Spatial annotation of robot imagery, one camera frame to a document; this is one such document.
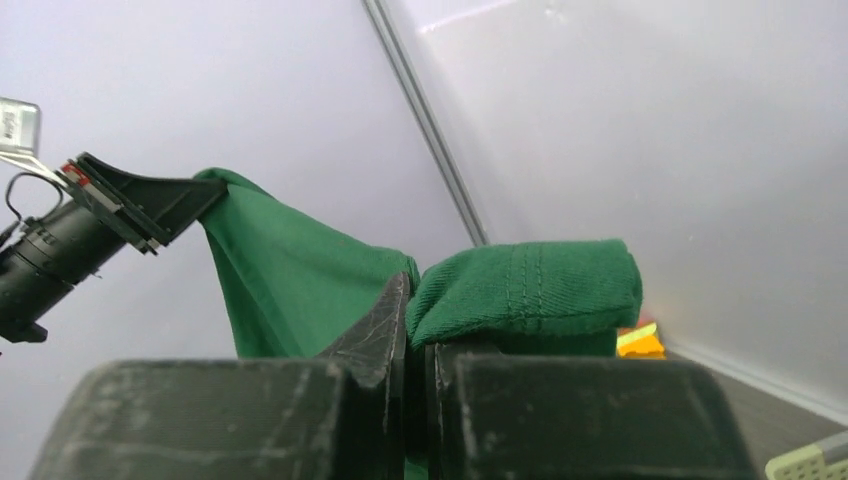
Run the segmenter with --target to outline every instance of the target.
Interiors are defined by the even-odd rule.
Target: green fabric
[[[236,173],[198,177],[229,183],[229,195],[200,221],[240,357],[317,354],[398,272],[412,278],[406,322],[419,355],[423,345],[467,335],[506,353],[613,355],[616,328],[639,315],[639,271],[619,240],[476,248],[419,278],[412,258],[333,230]],[[407,399],[407,412],[421,415],[423,392]],[[424,432],[407,432],[416,434]],[[426,469],[410,466],[407,478],[426,478]]]

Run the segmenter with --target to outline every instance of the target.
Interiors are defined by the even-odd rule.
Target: gray wall
[[[223,166],[422,268],[470,246],[358,0],[4,1],[0,95],[41,105],[50,166],[83,150],[152,176]],[[35,214],[51,195],[24,180],[13,200]],[[0,346],[0,478],[25,476],[95,365],[234,356],[199,226],[100,274],[43,318],[46,344]]]
[[[848,423],[848,3],[385,2],[494,242],[623,237],[675,348]]]

